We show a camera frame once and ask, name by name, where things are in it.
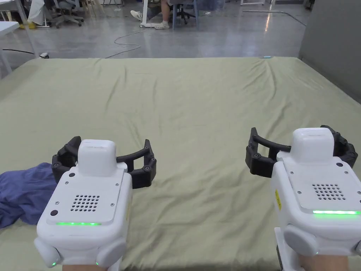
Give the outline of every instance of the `black jointed claw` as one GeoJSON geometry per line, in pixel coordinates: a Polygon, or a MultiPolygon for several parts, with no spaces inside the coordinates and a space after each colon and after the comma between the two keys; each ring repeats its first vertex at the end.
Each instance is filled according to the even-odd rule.
{"type": "MultiPolygon", "coordinates": [[[[358,157],[354,146],[348,143],[339,132],[336,132],[331,127],[327,125],[322,125],[321,127],[328,128],[334,137],[334,156],[338,156],[352,168],[358,157]]],[[[257,134],[256,128],[253,127],[251,129],[248,146],[246,147],[245,159],[251,174],[271,178],[273,165],[277,162],[277,154],[279,151],[290,152],[291,146],[281,145],[264,139],[257,134]],[[258,144],[269,148],[268,157],[264,157],[258,153],[258,144]]]]}
{"type": "MultiPolygon", "coordinates": [[[[78,149],[81,143],[79,136],[72,138],[53,156],[51,169],[53,171],[56,183],[61,176],[75,166],[78,160],[78,149]]],[[[117,163],[127,164],[128,173],[132,176],[133,189],[149,187],[156,175],[157,160],[154,158],[151,143],[145,140],[144,148],[133,154],[115,157],[117,163]],[[134,160],[144,157],[144,165],[140,169],[134,169],[134,160]]]]}

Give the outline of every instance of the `white cable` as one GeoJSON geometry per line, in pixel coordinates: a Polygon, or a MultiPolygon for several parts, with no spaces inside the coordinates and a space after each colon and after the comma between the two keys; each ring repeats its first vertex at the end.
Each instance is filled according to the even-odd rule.
{"type": "Polygon", "coordinates": [[[116,39],[114,40],[114,43],[115,43],[115,44],[125,45],[125,46],[134,45],[134,46],[138,46],[138,47],[133,48],[133,49],[129,49],[129,50],[125,50],[125,51],[122,51],[122,52],[119,52],[119,53],[115,53],[115,54],[113,54],[113,55],[111,55],[111,56],[107,56],[106,59],[107,59],[107,58],[111,58],[111,57],[113,57],[113,56],[120,55],[121,53],[130,52],[130,51],[139,49],[139,48],[141,47],[139,44],[117,43],[117,40],[119,40],[119,39],[121,39],[121,38],[124,38],[124,37],[132,36],[132,35],[135,35],[135,34],[138,34],[138,33],[143,33],[143,32],[145,32],[145,31],[146,31],[146,30],[144,30],[144,31],[139,31],[139,32],[135,32],[135,33],[132,33],[132,34],[128,34],[128,35],[125,35],[125,36],[121,36],[121,37],[116,38],[116,39]]]}

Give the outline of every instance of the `sneaker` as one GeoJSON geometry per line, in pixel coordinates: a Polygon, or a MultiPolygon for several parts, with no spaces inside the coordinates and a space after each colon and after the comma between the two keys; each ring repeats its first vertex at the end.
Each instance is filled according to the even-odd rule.
{"type": "Polygon", "coordinates": [[[132,14],[132,16],[140,21],[143,20],[143,14],[140,11],[135,11],[135,10],[131,10],[130,14],[132,14]]]}
{"type": "Polygon", "coordinates": [[[161,22],[161,23],[157,23],[155,26],[154,26],[155,29],[169,29],[169,24],[166,22],[161,22]]]}

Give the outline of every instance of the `mattress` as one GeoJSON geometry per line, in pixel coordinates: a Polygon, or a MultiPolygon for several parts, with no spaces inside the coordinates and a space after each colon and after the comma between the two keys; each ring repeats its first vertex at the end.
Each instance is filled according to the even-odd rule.
{"type": "MultiPolygon", "coordinates": [[[[296,58],[37,59],[0,81],[0,171],[51,162],[73,136],[112,140],[117,155],[148,138],[157,175],[134,191],[123,268],[271,271],[274,193],[244,162],[250,129],[288,144],[326,124],[361,152],[360,115],[296,58]]],[[[20,221],[2,229],[1,269],[46,270],[35,236],[20,221]]]]}

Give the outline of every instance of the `yellow shoe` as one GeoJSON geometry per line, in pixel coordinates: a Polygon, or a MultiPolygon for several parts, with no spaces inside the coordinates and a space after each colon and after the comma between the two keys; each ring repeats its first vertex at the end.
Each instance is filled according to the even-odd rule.
{"type": "MultiPolygon", "coordinates": [[[[20,24],[21,29],[25,29],[25,26],[21,23],[20,24]]],[[[36,25],[33,22],[29,22],[29,29],[35,29],[36,25]]]]}

